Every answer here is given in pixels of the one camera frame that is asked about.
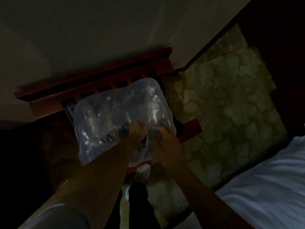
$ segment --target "white sneaker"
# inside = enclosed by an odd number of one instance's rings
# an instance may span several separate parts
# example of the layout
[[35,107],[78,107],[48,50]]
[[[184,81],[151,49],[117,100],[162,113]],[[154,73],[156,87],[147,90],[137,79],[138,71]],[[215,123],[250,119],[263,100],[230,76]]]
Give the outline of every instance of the white sneaker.
[[147,179],[150,176],[151,170],[152,170],[152,168],[149,163],[145,163],[144,165],[141,165],[137,169],[137,171],[135,172],[135,178],[133,179],[132,183],[126,188],[126,191],[125,191],[126,199],[129,200],[129,189],[130,189],[131,185],[135,182],[146,184]]

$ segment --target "white wall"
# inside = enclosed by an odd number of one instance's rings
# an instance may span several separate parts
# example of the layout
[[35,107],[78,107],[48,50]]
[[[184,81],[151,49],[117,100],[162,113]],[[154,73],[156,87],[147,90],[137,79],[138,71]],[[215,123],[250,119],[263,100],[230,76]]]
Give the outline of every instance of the white wall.
[[13,92],[50,76],[172,46],[183,67],[250,0],[1,0],[0,120],[29,122]]

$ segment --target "clear plastic bag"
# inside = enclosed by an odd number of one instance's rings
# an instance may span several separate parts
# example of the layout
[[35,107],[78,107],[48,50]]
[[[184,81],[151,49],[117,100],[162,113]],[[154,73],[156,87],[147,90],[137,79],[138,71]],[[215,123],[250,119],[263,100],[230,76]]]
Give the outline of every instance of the clear plastic bag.
[[139,120],[148,129],[148,136],[133,152],[130,167],[153,159],[150,138],[156,136],[154,126],[172,127],[176,133],[173,114],[158,82],[152,78],[86,97],[76,105],[73,120],[83,165],[126,137],[130,122]]

